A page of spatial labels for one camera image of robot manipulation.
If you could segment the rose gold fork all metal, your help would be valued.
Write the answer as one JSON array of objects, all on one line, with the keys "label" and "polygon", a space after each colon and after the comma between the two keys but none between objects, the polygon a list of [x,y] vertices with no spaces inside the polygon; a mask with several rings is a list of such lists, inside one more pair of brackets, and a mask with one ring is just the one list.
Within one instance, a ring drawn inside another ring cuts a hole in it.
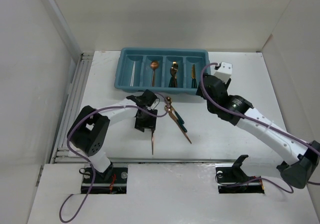
[{"label": "rose gold fork all metal", "polygon": [[151,154],[154,155],[155,148],[155,138],[154,138],[155,129],[151,129]]}]

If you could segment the gold knife green handle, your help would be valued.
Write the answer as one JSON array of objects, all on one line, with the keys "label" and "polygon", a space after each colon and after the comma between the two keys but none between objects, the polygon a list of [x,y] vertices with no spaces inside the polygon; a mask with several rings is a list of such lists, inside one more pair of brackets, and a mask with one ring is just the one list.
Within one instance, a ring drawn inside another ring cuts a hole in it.
[{"label": "gold knife green handle", "polygon": [[192,78],[191,87],[192,87],[193,89],[197,89],[197,80],[196,80],[196,68],[195,68],[195,64],[192,65],[191,78]]},{"label": "gold knife green handle", "polygon": [[195,75],[194,75],[194,72],[193,72],[193,71],[191,72],[191,78],[192,78],[191,88],[195,89],[195,88],[197,88],[197,87],[196,87],[196,85],[195,85]]}]

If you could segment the gold spoon green handle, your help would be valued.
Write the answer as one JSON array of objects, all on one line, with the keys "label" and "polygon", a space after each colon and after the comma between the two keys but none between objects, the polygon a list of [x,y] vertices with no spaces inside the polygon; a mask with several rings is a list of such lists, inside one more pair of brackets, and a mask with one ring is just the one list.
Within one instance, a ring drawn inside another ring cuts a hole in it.
[{"label": "gold spoon green handle", "polygon": [[181,117],[181,115],[176,111],[176,109],[172,106],[172,98],[169,96],[165,97],[167,104],[166,109],[170,115],[171,118],[173,118],[174,121],[176,121],[179,125],[184,125],[185,121]]}]

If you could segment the rose gold fork green handle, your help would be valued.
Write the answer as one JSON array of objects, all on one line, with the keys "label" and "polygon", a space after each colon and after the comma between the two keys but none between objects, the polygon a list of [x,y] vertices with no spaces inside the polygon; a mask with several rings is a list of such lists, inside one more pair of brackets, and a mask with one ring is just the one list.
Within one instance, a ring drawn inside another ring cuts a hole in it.
[{"label": "rose gold fork green handle", "polygon": [[169,87],[176,88],[177,87],[177,85],[176,85],[176,70],[173,67],[170,68],[170,74],[171,74],[171,78],[169,81]]}]

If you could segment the copper slotted spoon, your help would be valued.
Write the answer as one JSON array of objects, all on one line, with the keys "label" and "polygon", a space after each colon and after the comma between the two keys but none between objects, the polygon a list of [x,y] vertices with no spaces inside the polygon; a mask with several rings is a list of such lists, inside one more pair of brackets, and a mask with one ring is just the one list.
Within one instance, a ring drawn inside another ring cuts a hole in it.
[{"label": "copper slotted spoon", "polygon": [[152,79],[151,79],[151,86],[154,87],[156,83],[156,70],[159,67],[159,62],[154,60],[150,63],[150,68],[152,69]]}]

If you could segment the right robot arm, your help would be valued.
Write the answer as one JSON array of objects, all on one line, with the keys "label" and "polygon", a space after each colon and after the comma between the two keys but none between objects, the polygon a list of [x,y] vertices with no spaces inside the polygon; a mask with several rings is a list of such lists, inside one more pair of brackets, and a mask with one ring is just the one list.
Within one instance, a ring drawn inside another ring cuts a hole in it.
[{"label": "right robot arm", "polygon": [[217,177],[235,185],[249,182],[255,176],[276,177],[294,188],[303,189],[320,163],[319,142],[307,143],[282,130],[245,98],[229,95],[228,87],[228,82],[204,73],[196,94],[206,100],[210,113],[253,135],[281,160],[254,159],[242,154],[233,164],[219,165]]}]

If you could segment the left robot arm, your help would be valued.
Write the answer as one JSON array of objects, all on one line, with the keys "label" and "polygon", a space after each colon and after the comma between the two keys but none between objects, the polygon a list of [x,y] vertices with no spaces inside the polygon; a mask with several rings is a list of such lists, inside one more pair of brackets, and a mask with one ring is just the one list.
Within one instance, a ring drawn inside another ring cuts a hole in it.
[{"label": "left robot arm", "polygon": [[151,106],[157,99],[147,89],[140,96],[127,96],[117,104],[99,110],[89,105],[82,108],[67,133],[67,140],[84,153],[95,170],[94,176],[100,182],[109,181],[113,172],[113,163],[103,147],[108,128],[123,120],[135,118],[136,130],[155,130],[158,111],[151,109]]}]

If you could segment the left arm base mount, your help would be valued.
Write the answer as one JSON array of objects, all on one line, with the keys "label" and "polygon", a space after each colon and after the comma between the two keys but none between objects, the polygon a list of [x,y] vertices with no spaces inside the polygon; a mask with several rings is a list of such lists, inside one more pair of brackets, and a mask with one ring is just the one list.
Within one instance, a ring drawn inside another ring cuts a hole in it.
[{"label": "left arm base mount", "polygon": [[[82,175],[80,193],[86,194],[93,179],[93,170],[90,167],[80,168],[78,171]],[[116,166],[108,179],[103,179],[96,172],[95,180],[90,194],[122,195],[127,193],[128,167]]]}]

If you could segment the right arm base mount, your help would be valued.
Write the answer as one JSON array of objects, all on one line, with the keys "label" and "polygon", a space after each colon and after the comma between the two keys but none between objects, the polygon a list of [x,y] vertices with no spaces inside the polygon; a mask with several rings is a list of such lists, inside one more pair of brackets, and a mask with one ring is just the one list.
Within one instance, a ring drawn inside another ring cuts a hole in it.
[{"label": "right arm base mount", "polygon": [[219,194],[264,194],[265,190],[260,179],[253,182],[255,176],[247,176],[241,166],[247,154],[241,155],[234,163],[218,163],[215,166],[215,181]]}]

